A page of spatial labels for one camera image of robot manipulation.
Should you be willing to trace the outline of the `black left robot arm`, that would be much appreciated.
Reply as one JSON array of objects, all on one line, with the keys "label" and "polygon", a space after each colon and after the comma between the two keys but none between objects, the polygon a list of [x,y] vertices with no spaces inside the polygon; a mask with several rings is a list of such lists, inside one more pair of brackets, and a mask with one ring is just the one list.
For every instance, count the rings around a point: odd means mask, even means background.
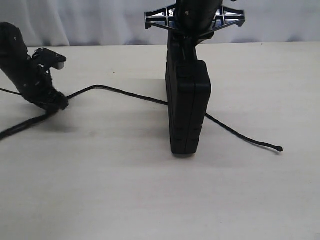
[{"label": "black left robot arm", "polygon": [[30,56],[20,29],[9,22],[0,23],[0,69],[27,102],[46,111],[68,107],[69,101],[54,87],[50,71],[63,69],[66,61],[65,56],[44,47]]}]

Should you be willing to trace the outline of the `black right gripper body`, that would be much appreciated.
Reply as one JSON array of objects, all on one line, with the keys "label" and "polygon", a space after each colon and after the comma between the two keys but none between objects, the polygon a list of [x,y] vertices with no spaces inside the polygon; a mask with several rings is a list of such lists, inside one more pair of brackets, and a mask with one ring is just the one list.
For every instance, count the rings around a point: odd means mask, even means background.
[{"label": "black right gripper body", "polygon": [[174,4],[144,13],[144,27],[173,32],[199,44],[216,31],[246,21],[245,11],[223,5],[222,0],[177,0]]}]

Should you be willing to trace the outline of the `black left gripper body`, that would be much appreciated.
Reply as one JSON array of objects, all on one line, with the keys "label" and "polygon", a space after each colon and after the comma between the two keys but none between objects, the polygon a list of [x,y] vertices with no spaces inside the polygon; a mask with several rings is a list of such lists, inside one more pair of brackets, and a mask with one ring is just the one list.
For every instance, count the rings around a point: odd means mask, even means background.
[{"label": "black left gripper body", "polygon": [[69,100],[53,84],[51,68],[67,58],[48,48],[38,48],[28,59],[27,83],[23,86],[21,96],[28,102],[45,111],[64,110]]}]

